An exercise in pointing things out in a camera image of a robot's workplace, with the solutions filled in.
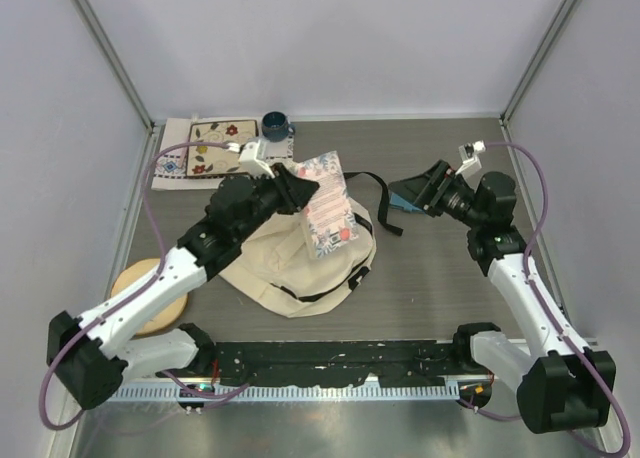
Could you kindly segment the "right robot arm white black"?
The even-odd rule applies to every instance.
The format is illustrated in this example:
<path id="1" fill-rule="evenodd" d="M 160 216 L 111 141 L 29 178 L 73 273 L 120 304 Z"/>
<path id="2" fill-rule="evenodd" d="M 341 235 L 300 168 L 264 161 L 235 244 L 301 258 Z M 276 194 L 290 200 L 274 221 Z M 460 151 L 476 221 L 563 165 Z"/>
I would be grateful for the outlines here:
<path id="1" fill-rule="evenodd" d="M 471 188 L 438 161 L 389 189 L 431 217 L 447 214 L 468 226 L 471 258 L 505 299 L 526 340 L 522 351 L 494 326 L 467 326 L 469 338 L 451 349 L 455 367 L 472 373 L 483 366 L 497 375 L 515 393 L 521 418 L 536 434 L 605 425 L 616 365 L 575 331 L 526 255 L 525 240 L 512 223 L 515 181 L 491 171 Z"/>

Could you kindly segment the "cream canvas backpack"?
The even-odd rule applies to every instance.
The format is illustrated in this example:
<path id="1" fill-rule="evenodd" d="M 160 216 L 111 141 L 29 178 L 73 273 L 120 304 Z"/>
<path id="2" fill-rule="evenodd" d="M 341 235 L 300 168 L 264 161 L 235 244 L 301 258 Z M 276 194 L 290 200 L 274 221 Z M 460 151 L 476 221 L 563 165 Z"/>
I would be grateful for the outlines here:
<path id="1" fill-rule="evenodd" d="M 220 277 L 263 308 L 286 318 L 321 315 L 339 306 L 371 271 L 377 252 L 369 211 L 350 201 L 357 237 L 313 258 L 303 218 L 273 215 L 243 245 Z"/>

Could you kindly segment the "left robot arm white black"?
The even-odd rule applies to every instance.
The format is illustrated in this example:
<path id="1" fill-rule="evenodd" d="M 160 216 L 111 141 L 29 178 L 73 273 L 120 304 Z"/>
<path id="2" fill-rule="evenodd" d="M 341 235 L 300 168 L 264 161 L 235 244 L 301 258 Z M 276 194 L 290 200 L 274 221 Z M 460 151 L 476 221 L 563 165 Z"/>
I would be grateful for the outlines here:
<path id="1" fill-rule="evenodd" d="M 212 194 L 204 217 L 178 239 L 160 264 L 128 288 L 77 317 L 63 311 L 49 323 L 48 377 L 57 377 L 82 410 L 107 401 L 122 384 L 164 370 L 193 377 L 211 369 L 215 347 L 193 324 L 137 339 L 151 318 L 217 276 L 242 244 L 274 214 L 300 212 L 318 190 L 278 163 L 270 177 L 234 175 Z"/>

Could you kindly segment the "floral pastel notebook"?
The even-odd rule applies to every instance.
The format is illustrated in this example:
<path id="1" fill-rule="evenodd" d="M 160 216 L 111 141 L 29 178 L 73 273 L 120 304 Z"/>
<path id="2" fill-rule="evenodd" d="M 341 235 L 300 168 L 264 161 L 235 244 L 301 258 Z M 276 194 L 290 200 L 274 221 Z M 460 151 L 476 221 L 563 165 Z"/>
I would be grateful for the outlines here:
<path id="1" fill-rule="evenodd" d="M 338 153 L 330 151 L 295 163 L 292 171 L 319 185 L 302 211 L 310 257 L 324 258 L 357 239 L 355 213 Z"/>

